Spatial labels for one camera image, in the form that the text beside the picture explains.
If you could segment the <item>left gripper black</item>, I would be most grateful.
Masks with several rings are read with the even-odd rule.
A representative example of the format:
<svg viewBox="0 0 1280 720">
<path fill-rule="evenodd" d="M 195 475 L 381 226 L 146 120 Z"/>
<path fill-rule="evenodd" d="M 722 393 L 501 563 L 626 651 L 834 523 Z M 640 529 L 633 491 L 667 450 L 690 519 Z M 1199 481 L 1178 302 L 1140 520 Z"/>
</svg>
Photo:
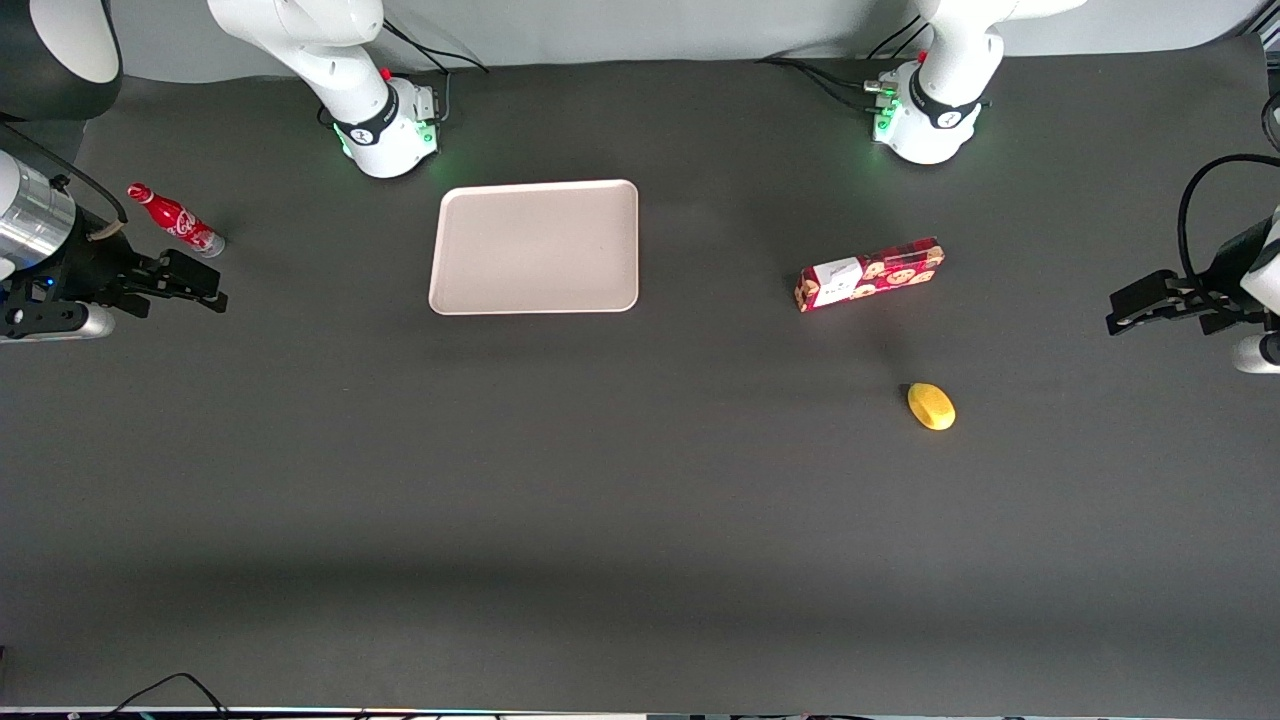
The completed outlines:
<svg viewBox="0 0 1280 720">
<path fill-rule="evenodd" d="M 1224 320 L 1258 324 L 1276 332 L 1276 220 L 1267 218 L 1231 237 L 1215 252 L 1207 270 L 1196 275 L 1220 306 Z M 1110 295 L 1108 336 L 1119 336 L 1152 322 L 1179 322 L 1204 315 L 1184 278 L 1156 270 Z"/>
</svg>

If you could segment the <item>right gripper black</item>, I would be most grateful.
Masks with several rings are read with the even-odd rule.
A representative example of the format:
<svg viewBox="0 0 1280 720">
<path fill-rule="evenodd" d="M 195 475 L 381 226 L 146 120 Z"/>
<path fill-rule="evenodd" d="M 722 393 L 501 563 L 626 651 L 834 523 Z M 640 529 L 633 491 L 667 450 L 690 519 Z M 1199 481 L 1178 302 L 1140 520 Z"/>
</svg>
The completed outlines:
<svg viewBox="0 0 1280 720">
<path fill-rule="evenodd" d="M 219 272 L 179 250 L 159 258 L 137 252 L 116 232 L 104 240 L 90 234 L 106 227 L 91 211 L 78 210 L 70 234 L 40 269 L 52 284 L 46 301 L 77 301 L 114 307 L 138 319 L 150 316 L 151 300 L 183 300 L 214 313 L 225 313 L 229 299 L 220 292 Z"/>
</svg>

